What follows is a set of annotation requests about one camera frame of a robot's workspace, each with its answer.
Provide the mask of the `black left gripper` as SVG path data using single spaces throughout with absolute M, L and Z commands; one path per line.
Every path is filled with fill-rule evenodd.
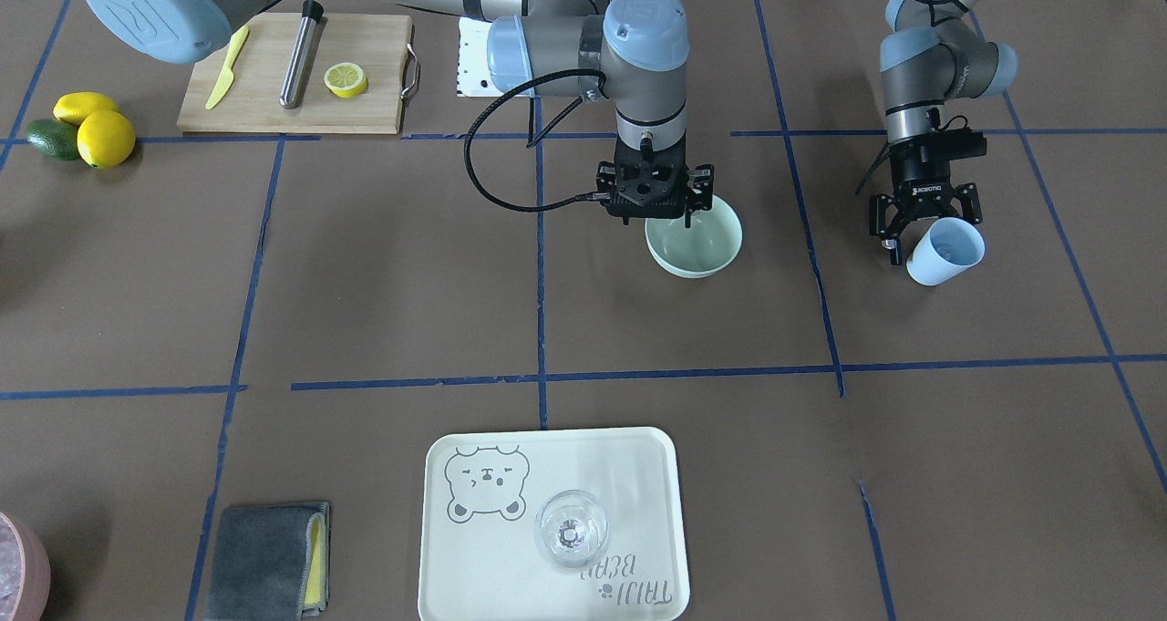
M 972 226 L 984 221 L 978 184 L 951 184 L 950 162 L 937 159 L 936 139 L 916 137 L 888 144 L 893 191 L 873 194 L 868 205 L 871 237 L 889 252 L 892 266 L 904 266 L 904 226 L 928 218 L 952 217 Z

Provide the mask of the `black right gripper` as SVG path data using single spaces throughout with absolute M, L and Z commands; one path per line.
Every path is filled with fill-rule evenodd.
M 633 148 L 615 141 L 612 162 L 598 163 L 595 198 L 613 217 L 676 219 L 714 204 L 717 167 L 687 166 L 687 137 L 675 146 Z

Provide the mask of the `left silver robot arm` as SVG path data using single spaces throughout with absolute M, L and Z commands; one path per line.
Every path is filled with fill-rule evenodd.
M 893 266 L 904 263 L 902 233 L 911 223 L 957 218 L 979 225 L 974 184 L 953 186 L 955 160 L 984 156 L 980 131 L 943 118 L 946 102 L 1001 95 L 1016 81 L 1012 47 L 988 42 L 966 22 L 979 0 L 889 0 L 889 35 L 880 44 L 886 140 L 873 169 L 887 163 L 892 189 L 871 198 L 871 236 Z

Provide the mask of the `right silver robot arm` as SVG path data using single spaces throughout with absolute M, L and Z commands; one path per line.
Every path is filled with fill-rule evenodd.
M 85 0 L 123 43 L 174 64 L 200 63 L 286 1 Z M 598 165 L 595 190 L 567 204 L 596 202 L 622 221 L 689 219 L 712 209 L 713 167 L 687 163 L 689 18 L 680 0 L 366 1 L 484 27 L 480 65 L 499 98 L 467 130 L 462 156 L 470 184 L 492 204 L 513 212 L 562 207 L 492 196 L 471 163 L 471 142 L 504 102 L 557 97 L 568 100 L 569 111 L 608 102 L 615 114 L 614 154 Z

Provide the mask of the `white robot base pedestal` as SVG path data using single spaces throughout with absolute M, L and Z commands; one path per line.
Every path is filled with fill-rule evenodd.
M 456 93 L 468 98 L 499 98 L 533 81 L 533 69 L 520 16 L 492 22 L 459 19 Z

